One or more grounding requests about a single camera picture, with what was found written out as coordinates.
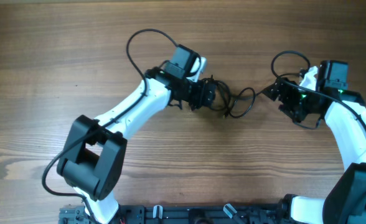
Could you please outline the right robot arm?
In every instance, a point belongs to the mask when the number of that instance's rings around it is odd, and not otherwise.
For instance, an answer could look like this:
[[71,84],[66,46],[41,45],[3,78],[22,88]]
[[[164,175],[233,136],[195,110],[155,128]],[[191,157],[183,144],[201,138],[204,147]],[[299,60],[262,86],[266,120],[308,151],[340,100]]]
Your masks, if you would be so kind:
[[298,223],[366,223],[366,107],[347,84],[348,64],[325,60],[301,71],[300,83],[280,75],[263,90],[279,110],[300,125],[316,114],[332,131],[344,174],[326,198],[288,196],[284,218]]

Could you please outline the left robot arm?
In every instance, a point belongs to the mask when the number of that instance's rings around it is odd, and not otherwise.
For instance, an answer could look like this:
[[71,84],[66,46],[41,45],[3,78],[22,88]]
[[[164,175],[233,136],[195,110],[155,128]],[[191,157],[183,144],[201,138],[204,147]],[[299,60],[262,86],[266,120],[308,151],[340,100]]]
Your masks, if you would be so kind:
[[178,45],[170,60],[147,70],[127,98],[91,119],[79,116],[72,124],[57,164],[57,173],[85,203],[84,211],[97,223],[109,223],[120,209],[113,189],[121,176],[128,140],[171,101],[192,109],[210,106],[214,88],[199,77],[207,60]]

